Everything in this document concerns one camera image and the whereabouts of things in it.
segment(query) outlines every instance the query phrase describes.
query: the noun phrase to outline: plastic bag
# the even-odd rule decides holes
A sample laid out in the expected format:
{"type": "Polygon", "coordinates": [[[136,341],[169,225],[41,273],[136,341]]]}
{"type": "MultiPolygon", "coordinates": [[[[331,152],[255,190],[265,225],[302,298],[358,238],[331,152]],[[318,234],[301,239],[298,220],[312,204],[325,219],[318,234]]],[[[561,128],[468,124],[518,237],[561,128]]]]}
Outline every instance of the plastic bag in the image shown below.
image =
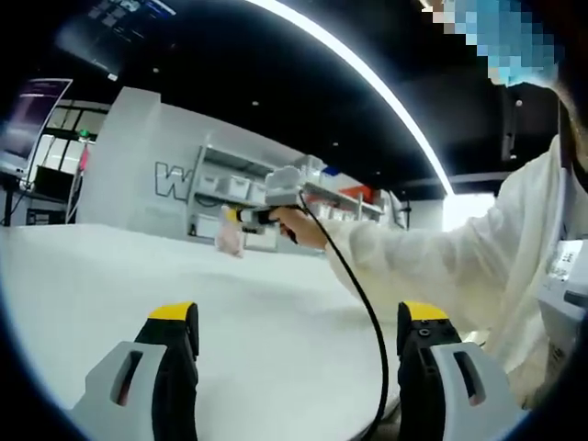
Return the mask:
{"type": "Polygon", "coordinates": [[[220,208],[220,229],[214,245],[221,253],[243,257],[244,234],[241,225],[233,220],[234,210],[226,205],[220,208]]]}

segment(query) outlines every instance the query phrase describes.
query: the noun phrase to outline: sleeve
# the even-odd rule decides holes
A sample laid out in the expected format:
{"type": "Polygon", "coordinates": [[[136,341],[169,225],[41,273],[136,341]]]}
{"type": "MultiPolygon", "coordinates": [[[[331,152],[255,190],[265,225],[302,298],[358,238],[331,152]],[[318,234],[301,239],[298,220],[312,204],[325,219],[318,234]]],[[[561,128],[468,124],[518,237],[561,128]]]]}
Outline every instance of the sleeve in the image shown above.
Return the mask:
{"type": "MultiPolygon", "coordinates": [[[[394,231],[372,221],[325,222],[379,320],[394,322],[398,303],[413,300],[442,308],[460,331],[492,323],[523,227],[522,172],[504,182],[486,216],[452,232],[394,231]]],[[[326,252],[339,280],[357,295],[330,244],[326,252]]]]}

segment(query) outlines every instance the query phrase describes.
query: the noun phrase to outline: white lab coat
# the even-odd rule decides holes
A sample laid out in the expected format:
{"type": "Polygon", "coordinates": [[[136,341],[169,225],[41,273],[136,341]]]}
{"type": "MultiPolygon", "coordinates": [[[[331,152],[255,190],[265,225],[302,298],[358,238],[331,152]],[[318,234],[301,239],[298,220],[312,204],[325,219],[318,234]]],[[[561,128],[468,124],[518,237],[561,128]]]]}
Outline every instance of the white lab coat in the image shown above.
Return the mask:
{"type": "MultiPolygon", "coordinates": [[[[490,329],[485,349],[523,399],[545,377],[548,345],[535,293],[546,275],[559,175],[556,137],[547,153],[504,181],[485,217],[455,231],[392,231],[374,222],[325,226],[380,320],[395,321],[398,303],[416,300],[445,310],[460,332],[490,329]]],[[[576,185],[588,209],[588,195],[576,185]]],[[[327,255],[355,292],[330,246],[327,255]]]]}

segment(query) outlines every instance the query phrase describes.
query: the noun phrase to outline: red object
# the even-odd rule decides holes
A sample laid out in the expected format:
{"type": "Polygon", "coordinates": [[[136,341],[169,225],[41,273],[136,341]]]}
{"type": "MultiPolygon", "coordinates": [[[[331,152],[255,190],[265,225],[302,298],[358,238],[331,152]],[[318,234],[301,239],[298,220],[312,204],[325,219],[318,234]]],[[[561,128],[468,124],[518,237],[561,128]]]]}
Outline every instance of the red object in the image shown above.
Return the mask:
{"type": "Polygon", "coordinates": [[[364,202],[367,202],[368,204],[374,203],[374,190],[367,186],[343,188],[339,190],[339,193],[343,193],[344,195],[350,196],[354,199],[359,199],[359,195],[363,194],[364,202]]]}

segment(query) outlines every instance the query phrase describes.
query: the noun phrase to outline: person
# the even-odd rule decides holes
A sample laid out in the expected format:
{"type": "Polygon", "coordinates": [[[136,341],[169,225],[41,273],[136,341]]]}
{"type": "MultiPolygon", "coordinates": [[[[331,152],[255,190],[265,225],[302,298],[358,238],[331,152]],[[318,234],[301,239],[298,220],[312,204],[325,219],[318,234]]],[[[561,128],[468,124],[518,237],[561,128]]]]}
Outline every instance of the person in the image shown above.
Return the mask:
{"type": "MultiPolygon", "coordinates": [[[[533,29],[544,35],[525,40],[528,16],[516,13],[521,1],[422,3],[431,6],[435,22],[476,42],[479,54],[488,58],[495,84],[550,87],[567,108],[575,148],[564,230],[566,239],[577,239],[588,234],[588,52],[582,48],[588,20],[575,0],[529,0],[523,6],[532,8],[533,29]],[[477,19],[470,19],[472,13],[477,19]],[[538,25],[538,17],[546,20],[538,25]],[[533,58],[535,51],[549,55],[533,58]]],[[[551,237],[559,229],[555,213],[562,161],[556,136],[546,153],[503,182],[486,216],[452,232],[393,231],[370,221],[324,222],[380,320],[395,320],[400,301],[416,300],[446,310],[460,331],[488,330],[486,351],[503,364],[514,393],[527,406],[539,399],[540,387],[557,377],[565,360],[565,354],[549,344],[535,299],[552,255],[551,237]]],[[[277,209],[272,216],[282,231],[294,231],[299,243],[325,249],[335,274],[355,292],[312,219],[292,209],[277,209]]]]}

